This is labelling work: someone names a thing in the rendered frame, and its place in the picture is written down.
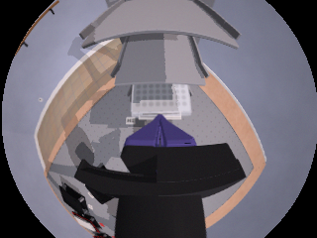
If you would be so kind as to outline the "grey metal plate hotel rack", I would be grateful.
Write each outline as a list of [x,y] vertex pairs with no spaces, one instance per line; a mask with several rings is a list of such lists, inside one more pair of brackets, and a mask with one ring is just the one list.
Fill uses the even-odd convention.
[[116,86],[131,85],[130,102],[133,84],[205,86],[210,74],[200,38],[239,47],[235,40],[242,34],[212,9],[215,0],[105,1],[108,9],[79,36],[86,39],[84,49],[120,38],[123,47],[110,75]]

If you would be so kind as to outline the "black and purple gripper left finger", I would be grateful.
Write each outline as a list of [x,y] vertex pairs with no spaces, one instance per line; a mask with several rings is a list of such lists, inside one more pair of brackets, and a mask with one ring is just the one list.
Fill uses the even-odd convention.
[[157,117],[148,125],[144,126],[131,136],[129,136],[124,146],[133,145],[133,146],[157,146],[159,147],[159,119]]

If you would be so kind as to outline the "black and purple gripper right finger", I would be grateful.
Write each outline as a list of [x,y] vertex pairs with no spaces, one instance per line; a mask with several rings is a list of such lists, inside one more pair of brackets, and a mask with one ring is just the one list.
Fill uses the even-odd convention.
[[160,115],[159,132],[161,147],[197,146],[192,136],[168,122],[162,114]]

